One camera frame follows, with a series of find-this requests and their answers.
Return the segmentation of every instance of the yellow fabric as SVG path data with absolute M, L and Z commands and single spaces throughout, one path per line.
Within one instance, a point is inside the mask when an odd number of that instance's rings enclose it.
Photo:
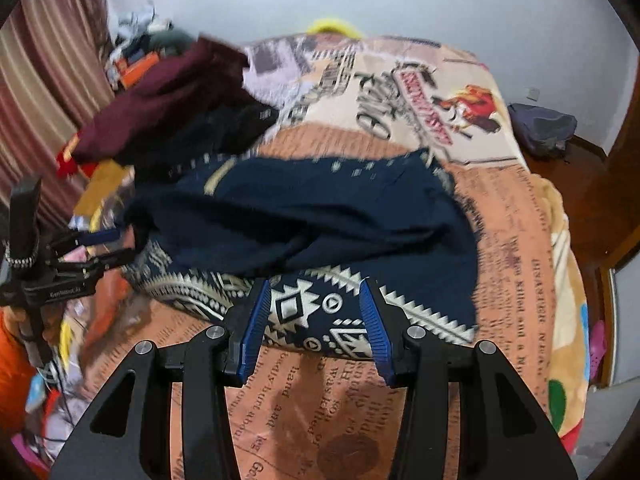
M 62 359 L 62 364 L 65 367 L 65 370 L 68 370 L 69 366 L 69 347 L 71 345 L 71 338 L 73 333 L 71 332 L 71 327 L 69 323 L 64 320 L 60 324 L 60 342 L 58 343 L 58 353 L 60 354 L 60 359 Z
M 102 200 L 116 191 L 127 174 L 123 168 L 112 160 L 101 162 L 94 171 L 91 182 L 74 208 L 76 216 L 92 216 L 100 207 Z
M 582 277 L 571 250 L 569 219 L 562 207 L 562 196 L 554 185 L 539 175 L 532 175 L 537 195 L 546 209 L 551 230 L 556 282 L 556 322 L 549 365 L 549 380 L 562 384 L 566 395 L 564 419 L 558 434 L 565 436 L 584 417 L 589 381 L 585 377 L 588 359 L 582 309 L 586 296 Z
M 306 30 L 307 34 L 321 34 L 322 32 L 341 34 L 347 38 L 360 40 L 364 35 L 360 33 L 353 25 L 337 18 L 322 18 L 315 20 Z

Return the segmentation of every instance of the dark backpack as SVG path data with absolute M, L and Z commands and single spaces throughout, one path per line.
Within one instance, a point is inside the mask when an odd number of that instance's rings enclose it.
M 513 133 L 531 155 L 564 156 L 566 142 L 578 125 L 574 116 L 520 103 L 511 104 L 508 109 Z

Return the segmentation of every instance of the striped curtain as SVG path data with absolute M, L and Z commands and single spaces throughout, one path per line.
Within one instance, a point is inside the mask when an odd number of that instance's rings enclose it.
M 113 99 L 106 16 L 106 0 L 20 0 L 0 29 L 0 202 L 41 175 L 45 226 L 66 224 L 86 185 L 56 177 L 56 153 Z

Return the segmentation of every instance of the orange object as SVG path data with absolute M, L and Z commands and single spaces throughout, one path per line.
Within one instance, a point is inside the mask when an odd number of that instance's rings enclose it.
M 135 62 L 128 67 L 124 73 L 120 76 L 120 82 L 124 88 L 131 88 L 137 83 L 140 78 L 145 75 L 145 72 L 149 70 L 153 65 L 160 61 L 160 56 L 157 52 L 151 52 L 142 59 Z
M 24 425 L 24 404 L 35 373 L 24 347 L 4 327 L 0 312 L 0 428 L 7 434 Z
M 126 72 L 127 67 L 129 65 L 127 65 L 127 60 L 123 57 L 119 57 L 118 59 L 116 59 L 115 63 L 116 68 L 118 69 L 118 72 L 120 74 L 122 74 L 123 72 Z
M 112 269 L 95 286 L 92 320 L 84 336 L 80 352 L 80 366 L 84 369 L 95 355 L 94 346 L 100 342 L 113 326 L 120 313 L 122 301 L 131 291 L 131 286 L 122 277 L 120 269 Z

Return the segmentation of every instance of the dark red clothing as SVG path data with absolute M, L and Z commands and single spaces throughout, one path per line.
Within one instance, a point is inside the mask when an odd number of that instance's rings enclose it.
M 73 151 L 78 163 L 114 158 L 132 139 L 149 143 L 169 137 L 199 113 L 220 104 L 256 104 L 242 88 L 244 54 L 200 37 L 181 56 L 151 67 L 82 128 Z

